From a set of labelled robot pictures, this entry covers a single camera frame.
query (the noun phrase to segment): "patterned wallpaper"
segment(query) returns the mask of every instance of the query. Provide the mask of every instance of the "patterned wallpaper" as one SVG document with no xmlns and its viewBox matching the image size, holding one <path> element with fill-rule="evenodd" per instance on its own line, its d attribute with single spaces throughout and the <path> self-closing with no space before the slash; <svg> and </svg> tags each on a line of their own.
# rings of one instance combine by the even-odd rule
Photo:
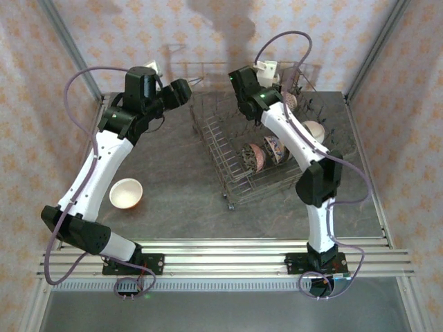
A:
<svg viewBox="0 0 443 332">
<path fill-rule="evenodd" d="M 85 141 L 63 109 L 76 70 L 37 2 L 2 1 L 0 21 L 0 330 L 13 332 L 50 234 L 40 212 L 71 184 Z M 91 123 L 96 106 L 82 82 L 71 99 Z"/>
<path fill-rule="evenodd" d="M 443 2 L 411 1 L 352 103 L 396 246 L 443 326 Z"/>
<path fill-rule="evenodd" d="M 130 67 L 155 59 L 166 78 L 225 82 L 272 36 L 302 30 L 314 41 L 304 71 L 318 90 L 345 91 L 395 0 L 55 0 L 88 65 Z M 264 59 L 298 61 L 303 37 L 270 45 Z M 226 66 L 177 62 L 228 62 Z M 121 91 L 113 73 L 94 73 L 103 91 Z"/>
</svg>

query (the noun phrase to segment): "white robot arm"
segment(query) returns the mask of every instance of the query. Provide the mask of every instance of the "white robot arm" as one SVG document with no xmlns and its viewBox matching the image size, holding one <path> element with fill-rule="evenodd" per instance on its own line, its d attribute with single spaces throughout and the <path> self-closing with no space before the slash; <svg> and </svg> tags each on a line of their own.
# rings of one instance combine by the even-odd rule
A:
<svg viewBox="0 0 443 332">
<path fill-rule="evenodd" d="M 133 266 L 147 264 L 149 257 L 141 252 L 141 246 L 127 240 L 105 225 L 96 223 L 103 196 L 120 164 L 137 143 L 141 134 L 147 131 L 149 122 L 161 118 L 163 112 L 185 104 L 191 96 L 186 80 L 179 79 L 163 87 L 153 64 L 133 67 L 125 76 L 125 92 L 117 95 L 111 106 L 103 113 L 96 134 L 98 155 L 91 151 L 80 173 L 68 192 L 56 207 L 45 206 L 41 217 L 51 231 L 64 214 L 62 227 L 57 238 L 91 255 L 102 255 L 118 261 L 127 261 Z M 93 160 L 96 166 L 86 185 L 81 189 L 75 202 L 74 192 L 80 189 L 87 177 Z M 121 265 L 117 261 L 109 271 L 119 275 L 139 274 L 137 268 Z"/>
<path fill-rule="evenodd" d="M 303 173 L 296 184 L 296 191 L 306 204 L 309 217 L 307 259 L 314 270 L 323 271 L 323 267 L 328 263 L 332 264 L 338 254 L 338 246 L 331 239 L 334 236 L 331 206 L 340 185 L 342 165 L 322 154 L 330 154 L 336 158 L 342 156 L 317 142 L 291 112 L 286 115 L 280 94 L 281 86 L 276 84 L 275 79 L 277 63 L 258 62 L 255 68 L 257 73 L 250 66 L 229 73 L 238 108 L 247 120 L 262 123 L 272 130 L 299 164 Z M 310 144 L 300 137 L 300 133 L 294 130 L 290 122 Z"/>
<path fill-rule="evenodd" d="M 308 137 L 317 149 L 327 153 L 329 150 L 314 140 L 311 134 L 300 124 L 300 122 L 289 113 L 293 123 L 298 129 Z M 276 102 L 269 107 L 268 111 L 262 114 L 262 124 L 272 130 L 283 145 L 291 152 L 300 166 L 302 172 L 305 172 L 313 161 L 324 159 L 319 153 L 313 151 L 311 147 L 292 129 L 287 122 L 283 111 L 283 103 Z M 326 229 L 326 207 L 334 201 L 330 198 L 322 202 L 320 207 L 306 205 L 309 218 L 309 245 L 316 252 L 327 252 L 334 247 L 334 242 L 328 237 Z"/>
</svg>

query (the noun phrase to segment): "wire dish rack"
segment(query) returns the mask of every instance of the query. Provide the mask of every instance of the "wire dish rack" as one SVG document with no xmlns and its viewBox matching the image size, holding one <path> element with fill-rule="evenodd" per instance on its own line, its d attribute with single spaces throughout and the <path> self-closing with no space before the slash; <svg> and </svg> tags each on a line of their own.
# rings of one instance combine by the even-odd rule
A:
<svg viewBox="0 0 443 332">
<path fill-rule="evenodd" d="M 291 68 L 280 71 L 282 81 L 288 70 Z M 298 85 L 301 77 L 305 86 Z M 324 146 L 339 150 L 344 159 L 356 153 L 356 142 L 344 107 L 340 114 L 330 111 L 320 93 L 301 71 L 292 82 L 289 92 L 297 98 L 298 106 L 293 114 L 300 122 L 313 120 L 324 126 Z M 302 172 L 293 158 L 276 166 L 265 167 L 257 173 L 246 167 L 242 147 L 249 143 L 262 145 L 265 136 L 274 135 L 265 126 L 257 127 L 254 121 L 246 120 L 237 108 L 233 91 L 194 93 L 190 113 L 194 129 L 213 161 L 230 210 L 234 210 L 237 204 L 287 190 L 301 177 Z"/>
</svg>

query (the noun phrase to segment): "wire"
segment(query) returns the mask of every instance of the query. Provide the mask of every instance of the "wire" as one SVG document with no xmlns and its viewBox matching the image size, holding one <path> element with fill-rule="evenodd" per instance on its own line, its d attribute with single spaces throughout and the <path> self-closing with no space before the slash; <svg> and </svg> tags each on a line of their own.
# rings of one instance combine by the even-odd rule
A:
<svg viewBox="0 0 443 332">
<path fill-rule="evenodd" d="M 144 274 L 145 274 L 145 270 L 142 270 L 142 271 L 140 272 L 140 275 L 139 275 L 138 278 L 137 278 L 137 281 L 140 280 L 140 278 L 141 278 Z"/>
<path fill-rule="evenodd" d="M 165 115 L 162 114 L 161 117 L 163 120 L 161 121 L 161 124 L 157 128 L 155 128 L 154 130 L 151 130 L 151 131 L 146 131 L 144 133 L 154 133 L 155 131 L 159 130 L 161 128 L 161 126 L 163 126 L 163 123 L 165 123 Z"/>
<path fill-rule="evenodd" d="M 360 262 L 359 262 L 359 265 L 357 266 L 357 269 L 355 270 L 355 272 L 354 272 L 354 274 L 352 275 L 352 277 L 351 277 L 351 280 L 350 280 L 350 282 L 349 282 L 349 284 L 347 285 L 347 287 L 346 288 L 344 288 L 340 293 L 338 293 L 338 294 L 335 294 L 335 295 L 333 295 L 333 296 L 327 296 L 327 297 L 316 297 L 316 296 L 313 296 L 313 295 L 310 295 L 309 293 L 307 293 L 307 292 L 305 292 L 302 288 L 301 288 L 301 282 L 302 282 L 302 279 L 303 279 L 303 277 L 305 277 L 306 275 L 308 275 L 308 274 L 315 274 L 315 275 L 320 275 L 324 280 L 326 280 L 328 283 L 329 283 L 329 280 L 326 278 L 326 276 L 325 275 L 323 275 L 322 273 L 317 273 L 317 272 L 314 272 L 314 271 L 308 271 L 308 272 L 305 272 L 305 273 L 303 273 L 301 276 L 300 276 L 300 278 L 298 279 L 298 287 L 299 287 L 299 289 L 301 290 L 301 292 L 302 292 L 302 294 L 304 294 L 304 295 L 306 295 L 306 296 L 308 296 L 308 297 L 310 297 L 310 298 L 312 298 L 312 299 L 317 299 L 317 300 L 319 300 L 319 299 L 333 299 L 333 298 L 335 298 L 335 297 L 338 297 L 338 296 L 340 296 L 340 295 L 342 295 L 344 292 L 346 292 L 348 289 L 349 289 L 349 287 L 352 285 L 352 283 L 354 282 L 354 280 L 355 280 L 355 278 L 356 278 L 356 276 L 358 275 L 358 273 L 359 273 L 359 271 L 360 271 L 360 269 L 361 269 L 361 266 L 363 265 L 363 261 L 364 261 L 364 259 L 365 259 L 365 251 L 362 249 L 362 248 L 360 248 L 360 247 L 358 247 L 358 246 L 353 246 L 353 245 L 349 245 L 349 244 L 345 244 L 345 243 L 341 243 L 340 241 L 338 241 L 336 238 L 335 238 L 335 236 L 332 234 L 332 232 L 331 232 L 331 211 L 332 211 L 332 208 L 335 206 L 335 205 L 345 205 L 345 204 L 358 204 L 358 203 L 362 203 L 362 202 L 364 202 L 364 201 L 366 201 L 366 199 L 368 199 L 370 196 L 371 196 L 371 193 L 372 193 L 372 186 L 371 186 L 371 183 L 370 183 L 370 180 L 369 180 L 369 178 L 358 168 L 358 167 L 356 167 L 356 166 L 354 166 L 353 164 L 351 164 L 351 163 L 349 163 L 349 162 L 347 162 L 346 160 L 343 160 L 343 159 L 340 159 L 340 158 L 335 158 L 335 157 L 333 157 L 333 156 L 330 156 L 329 154 L 326 154 L 326 153 L 324 153 L 323 151 L 321 151 L 321 150 L 319 150 L 319 149 L 317 149 L 316 148 L 316 146 L 313 144 L 313 143 L 311 143 L 311 141 L 308 139 L 308 137 L 306 137 L 298 128 L 297 128 L 297 126 L 293 123 L 293 121 L 292 121 L 292 119 L 291 119 L 291 117 L 289 116 L 289 110 L 288 110 L 288 108 L 287 108 L 287 94 L 288 94 L 288 92 L 289 92 L 289 87 L 292 85 L 291 84 L 291 82 L 294 80 L 294 78 L 295 78 L 295 76 L 297 75 L 297 72 L 299 71 L 299 69 L 300 69 L 300 66 L 302 65 L 302 63 L 306 60 L 306 58 L 308 57 L 308 55 L 310 54 L 310 52 L 311 52 L 311 49 L 312 49 L 312 38 L 307 34 L 307 33 L 304 33 L 303 31 L 297 31 L 297 30 L 290 30 L 290 31 L 285 31 L 285 32 L 283 32 L 283 33 L 279 33 L 278 35 L 276 35 L 276 36 L 274 36 L 274 37 L 272 37 L 261 49 L 260 49 L 260 51 L 258 52 L 258 54 L 257 54 L 257 56 L 255 57 L 255 60 L 254 60 L 254 63 L 255 64 L 257 64 L 257 61 L 258 61 L 258 59 L 260 58 L 260 55 L 263 53 L 263 51 L 264 51 L 264 49 L 270 44 L 270 43 L 272 43 L 274 40 L 276 40 L 276 39 L 278 39 L 278 38 L 280 38 L 280 37 L 282 37 L 282 36 L 285 36 L 285 35 L 301 35 L 301 36 L 303 36 L 303 37 L 306 37 L 306 39 L 308 40 L 308 42 L 309 42 L 309 47 L 308 47 L 308 49 L 307 49 L 307 51 L 306 51 L 306 53 L 303 55 L 303 57 L 301 58 L 301 60 L 298 62 L 298 63 L 296 63 L 295 64 L 295 66 L 293 67 L 293 70 L 292 70 L 292 73 L 291 73 L 291 75 L 287 78 L 287 80 L 286 80 L 286 82 L 285 82 L 285 84 L 284 84 L 284 86 L 283 86 L 283 89 L 284 89 L 284 92 L 285 93 L 283 93 L 283 109 L 284 109 L 284 114 L 285 114 L 285 116 L 286 116 L 286 119 L 288 120 L 288 122 L 289 122 L 289 124 L 291 125 L 291 127 L 292 127 L 292 129 L 315 151 L 315 152 L 317 152 L 318 154 L 320 154 L 321 156 L 324 156 L 325 158 L 328 158 L 328 159 L 331 159 L 331 160 L 333 160 L 333 161 L 335 161 L 335 162 L 337 162 L 337 163 L 340 163 L 340 164 L 342 164 L 342 165 L 344 165 L 344 166 L 346 166 L 346 167 L 349 167 L 349 168 L 351 168 L 351 169 L 353 169 L 364 181 L 365 181 L 365 184 L 366 184 L 366 186 L 367 186 L 367 188 L 368 188 L 368 192 L 366 193 L 366 195 L 362 198 L 362 199 L 357 199 L 357 200 L 355 200 L 355 201 L 335 201 L 335 202 L 331 202 L 331 203 L 329 203 L 328 205 L 327 205 L 327 207 L 326 207 L 326 227 L 327 227 L 327 236 L 331 239 L 331 241 L 332 242 L 334 242 L 335 244 L 337 244 L 338 246 L 342 246 L 342 247 L 347 247 L 347 248 L 351 248 L 351 249 L 354 249 L 354 250 L 357 250 L 357 251 L 359 251 L 360 253 L 361 253 L 361 258 L 360 258 Z"/>
<path fill-rule="evenodd" d="M 74 262 L 74 264 L 69 268 L 68 272 L 66 272 L 66 274 L 63 277 L 61 277 L 58 280 L 52 280 L 51 279 L 51 274 L 49 272 L 49 259 L 51 257 L 51 249 L 54 246 L 55 239 L 57 238 L 57 234 L 60 231 L 60 228 L 62 227 L 62 224 L 63 224 L 63 222 L 64 222 L 64 220 L 65 220 L 69 210 L 71 209 L 71 207 L 73 205 L 73 202 L 76 201 L 77 197 L 79 197 L 79 195 L 81 194 L 81 192 L 84 189 L 84 187 L 86 187 L 88 181 L 92 177 L 92 174 L 93 174 L 93 172 L 94 172 L 94 170 L 96 168 L 97 161 L 98 161 L 98 144 L 97 144 L 96 137 L 94 136 L 93 132 L 90 132 L 89 130 L 84 128 L 82 126 L 82 124 L 79 123 L 78 120 L 73 116 L 73 114 L 71 112 L 71 108 L 69 107 L 69 103 L 68 103 L 68 91 L 69 91 L 69 87 L 72 85 L 72 83 L 74 82 L 74 80 L 77 77 L 79 77 L 82 74 L 87 73 L 89 71 L 97 71 L 97 70 L 110 70 L 110 71 L 123 71 L 123 72 L 127 72 L 128 71 L 128 69 L 117 68 L 117 67 L 112 67 L 112 66 L 94 66 L 94 67 L 89 67 L 89 68 L 86 68 L 86 69 L 83 69 L 83 70 L 77 72 L 74 76 L 72 76 L 68 80 L 68 82 L 66 83 L 66 85 L 64 87 L 64 90 L 63 90 L 63 102 L 64 102 L 64 108 L 65 108 L 66 114 L 72 120 L 72 122 L 74 122 L 75 125 L 78 128 L 80 128 L 88 136 L 88 139 L 92 143 L 92 150 L 93 150 L 94 158 L 92 159 L 92 163 L 91 163 L 91 166 L 90 166 L 90 168 L 89 168 L 89 170 L 87 172 L 87 175 L 84 177 L 83 181 L 80 183 L 80 186 L 74 192 L 73 196 L 71 197 L 70 203 L 66 206 L 66 208 L 64 209 L 62 215 L 58 219 L 58 222 L 55 225 L 54 231 L 52 232 L 51 237 L 50 237 L 49 242 L 48 242 L 48 245 L 46 247 L 46 252 L 45 252 L 45 257 L 44 257 L 44 276 L 45 276 L 46 282 L 48 284 L 52 285 L 52 286 L 61 284 L 64 280 L 66 280 L 69 277 L 69 275 L 71 275 L 71 273 L 74 271 L 74 269 L 77 267 L 77 265 L 81 262 L 81 260 L 87 255 L 87 252 L 84 252 L 83 254 L 81 254 L 77 258 L 77 260 Z M 122 264 L 122 265 L 126 265 L 126 266 L 129 266 L 129 267 L 132 267 L 132 268 L 137 268 L 137 269 L 144 270 L 144 271 L 148 272 L 150 275 L 153 276 L 154 279 L 153 279 L 152 283 L 150 284 L 150 286 L 148 288 L 146 288 L 144 291 L 140 292 L 139 294 L 137 294 L 135 296 L 132 296 L 132 298 L 143 296 L 144 294 L 146 294 L 146 292 L 149 289 L 151 289 L 155 285 L 156 276 L 149 268 L 146 268 L 146 267 L 143 267 L 143 266 L 134 265 L 134 264 L 131 264 L 131 263 L 127 263 L 125 261 L 120 261 L 119 259 L 115 259 L 113 257 L 107 257 L 107 258 L 111 259 L 111 260 L 113 260 L 113 261 L 115 261 L 115 262 L 117 262 L 119 264 Z M 123 280 L 131 280 L 131 281 L 133 281 L 133 282 L 135 282 L 136 284 L 139 285 L 138 281 L 136 279 L 134 279 L 134 278 L 130 278 L 130 277 L 122 278 L 122 279 L 119 279 L 116 282 L 116 284 L 114 285 L 114 293 L 116 292 L 116 289 L 117 289 L 119 283 L 121 283 L 121 281 L 123 281 Z"/>
</svg>

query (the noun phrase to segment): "ceramic bowl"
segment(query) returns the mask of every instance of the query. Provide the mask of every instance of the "ceramic bowl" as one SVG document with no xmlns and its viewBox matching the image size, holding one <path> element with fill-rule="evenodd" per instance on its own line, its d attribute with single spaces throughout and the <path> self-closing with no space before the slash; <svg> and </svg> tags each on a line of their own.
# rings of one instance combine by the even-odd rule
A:
<svg viewBox="0 0 443 332">
<path fill-rule="evenodd" d="M 302 126 L 314 137 L 320 144 L 325 140 L 325 128 L 315 121 L 304 121 Z"/>
<path fill-rule="evenodd" d="M 266 156 L 264 151 L 260 149 L 258 145 L 250 143 L 243 146 L 242 158 L 248 170 L 258 173 L 264 167 Z"/>
<path fill-rule="evenodd" d="M 111 204 L 118 209 L 134 207 L 143 195 L 143 187 L 135 178 L 124 178 L 109 191 Z"/>
<path fill-rule="evenodd" d="M 297 97 L 289 92 L 283 92 L 282 96 L 284 98 L 286 97 L 286 105 L 288 106 L 288 109 L 293 113 L 297 108 Z"/>
<path fill-rule="evenodd" d="M 277 137 L 265 136 L 263 137 L 263 141 L 264 150 L 271 157 L 275 165 L 278 165 L 289 158 L 289 150 L 284 147 Z"/>
</svg>

